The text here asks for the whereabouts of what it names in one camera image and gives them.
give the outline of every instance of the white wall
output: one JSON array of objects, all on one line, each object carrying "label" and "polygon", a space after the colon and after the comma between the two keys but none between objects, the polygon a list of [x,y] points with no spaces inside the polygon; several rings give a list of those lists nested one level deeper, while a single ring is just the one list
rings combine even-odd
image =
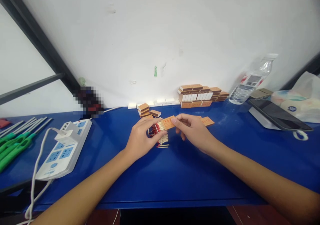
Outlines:
[{"label": "white wall", "polygon": [[[55,73],[0,5],[0,94]],[[0,105],[0,117],[79,110],[72,94],[57,80]]]},{"label": "white wall", "polygon": [[277,90],[320,51],[320,0],[24,1],[108,107],[177,97],[183,84],[229,91],[266,53],[279,57],[262,86]]}]

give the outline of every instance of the power strip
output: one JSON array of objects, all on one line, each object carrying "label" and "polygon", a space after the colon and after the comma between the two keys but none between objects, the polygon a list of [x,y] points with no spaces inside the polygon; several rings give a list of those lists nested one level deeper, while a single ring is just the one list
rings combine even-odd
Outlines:
[{"label": "power strip", "polygon": [[71,173],[77,163],[91,125],[92,122],[89,119],[65,123],[60,130],[70,132],[70,134],[67,134],[68,139],[64,140],[63,136],[60,136],[60,142],[56,143],[37,172],[36,180],[48,181]]}]

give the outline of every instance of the plastic bag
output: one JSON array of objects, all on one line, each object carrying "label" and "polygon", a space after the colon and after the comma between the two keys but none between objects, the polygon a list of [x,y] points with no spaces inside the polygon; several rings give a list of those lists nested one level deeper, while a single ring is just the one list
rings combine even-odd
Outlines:
[{"label": "plastic bag", "polygon": [[305,72],[291,90],[274,92],[271,101],[301,121],[320,123],[320,78]]}]

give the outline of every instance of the power cord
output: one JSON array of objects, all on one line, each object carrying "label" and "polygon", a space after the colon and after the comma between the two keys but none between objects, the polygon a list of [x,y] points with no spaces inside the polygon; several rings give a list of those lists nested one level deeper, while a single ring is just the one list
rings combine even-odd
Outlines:
[{"label": "power cord", "polygon": [[118,212],[119,212],[119,209],[118,209],[118,211],[117,211],[116,217],[114,218],[114,221],[113,221],[113,224],[112,224],[112,225],[114,225],[114,223],[115,223],[115,221],[116,221],[116,219],[117,219]]},{"label": "power cord", "polygon": [[[109,110],[104,111],[103,113],[108,112],[108,111],[111,111],[111,110],[114,110],[114,109],[122,108],[122,107],[125,107],[125,106],[114,107],[114,108],[112,108],[112,109],[109,109]],[[42,143],[41,143],[41,146],[40,146],[40,152],[39,152],[39,155],[38,155],[38,157],[37,157],[37,160],[36,160],[36,163],[35,163],[34,169],[33,169],[33,175],[32,175],[32,180],[31,180],[31,194],[30,194],[31,203],[30,203],[29,207],[27,208],[27,210],[26,210],[26,212],[25,212],[25,215],[24,215],[25,219],[28,219],[28,220],[27,220],[27,221],[24,221],[24,222],[21,222],[21,223],[18,223],[18,224],[16,224],[16,225],[23,225],[23,224],[28,224],[28,225],[29,225],[31,222],[34,221],[34,219],[32,219],[32,210],[33,210],[34,203],[41,197],[41,195],[46,191],[46,189],[50,186],[50,184],[51,184],[51,183],[53,182],[53,180],[54,180],[54,179],[50,179],[50,180],[47,182],[46,186],[45,186],[45,187],[41,190],[41,192],[37,195],[37,197],[34,198],[34,187],[35,187],[35,181],[36,181],[36,174],[37,174],[37,170],[38,170],[38,165],[39,165],[39,161],[40,161],[40,158],[41,158],[41,156],[42,156],[42,153],[43,153],[44,143],[45,143],[45,141],[46,141],[46,139],[47,139],[47,136],[48,136],[48,133],[49,133],[50,130],[54,130],[55,132],[57,132],[57,133],[60,134],[60,135],[65,135],[65,134],[66,134],[64,131],[61,131],[61,130],[59,130],[59,129],[57,129],[57,128],[51,127],[51,128],[48,128],[48,129],[47,129],[47,131],[46,131],[46,133],[45,133],[45,135],[44,135],[44,137],[43,137],[43,140],[42,140]],[[117,211],[117,215],[116,215],[116,217],[115,217],[112,225],[114,225],[114,223],[115,223],[115,221],[116,221],[116,219],[117,219],[118,212],[119,212],[119,209],[118,209],[118,211]]]},{"label": "power cord", "polygon": [[111,110],[114,110],[114,109],[123,108],[123,107],[126,107],[126,106],[114,107],[114,108],[112,108],[112,109],[108,109],[108,110],[106,110],[106,111],[103,111],[103,113],[108,112],[108,111],[111,111]]}]

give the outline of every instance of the blue tabletop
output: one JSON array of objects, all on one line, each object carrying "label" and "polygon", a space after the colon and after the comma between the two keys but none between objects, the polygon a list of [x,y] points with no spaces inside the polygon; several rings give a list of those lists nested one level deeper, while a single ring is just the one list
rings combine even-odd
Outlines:
[{"label": "blue tabletop", "polygon": [[[292,132],[262,127],[248,112],[248,104],[214,103],[211,107],[181,109],[180,106],[156,107],[162,117],[189,113],[208,116],[215,121],[209,131],[228,147],[268,169],[313,191],[320,192],[320,126],[313,124],[308,141],[296,140]],[[72,112],[46,115],[54,120],[48,127],[60,128],[76,121]],[[14,122],[31,116],[16,117]],[[132,126],[139,120],[135,109],[120,108],[92,119],[92,127],[72,173],[53,182],[37,202],[44,210],[90,176],[127,143]],[[38,156],[43,130],[34,144],[2,174],[0,189],[30,179]],[[39,164],[55,145],[50,132]],[[265,201],[236,176],[190,142],[182,141],[169,130],[169,148],[152,148],[113,184],[98,208],[159,208],[264,204]]]}]

